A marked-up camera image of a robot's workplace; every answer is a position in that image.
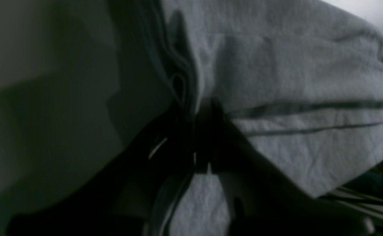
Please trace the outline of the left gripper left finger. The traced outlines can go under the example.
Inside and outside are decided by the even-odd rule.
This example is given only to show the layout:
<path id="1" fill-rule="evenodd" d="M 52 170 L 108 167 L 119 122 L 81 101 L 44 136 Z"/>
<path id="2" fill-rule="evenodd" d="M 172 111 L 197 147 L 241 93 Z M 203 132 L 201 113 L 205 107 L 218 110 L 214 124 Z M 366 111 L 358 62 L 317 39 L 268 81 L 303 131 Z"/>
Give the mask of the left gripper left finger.
<path id="1" fill-rule="evenodd" d="M 187 121 L 178 103 L 148 123 L 130 145 L 73 194 L 18 214 L 9 236 L 151 236 L 162 185 L 181 169 Z"/>

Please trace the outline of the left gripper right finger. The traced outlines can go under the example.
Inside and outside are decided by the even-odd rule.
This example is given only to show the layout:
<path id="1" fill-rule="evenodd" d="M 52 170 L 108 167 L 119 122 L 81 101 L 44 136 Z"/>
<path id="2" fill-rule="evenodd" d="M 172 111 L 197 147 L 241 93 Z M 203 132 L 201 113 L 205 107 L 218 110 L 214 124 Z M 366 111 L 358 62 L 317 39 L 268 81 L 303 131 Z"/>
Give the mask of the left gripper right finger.
<path id="1" fill-rule="evenodd" d="M 195 118 L 196 170 L 219 177 L 232 214 L 229 236 L 370 236 L 373 221 L 310 197 L 260 154 L 224 114 L 203 101 Z"/>

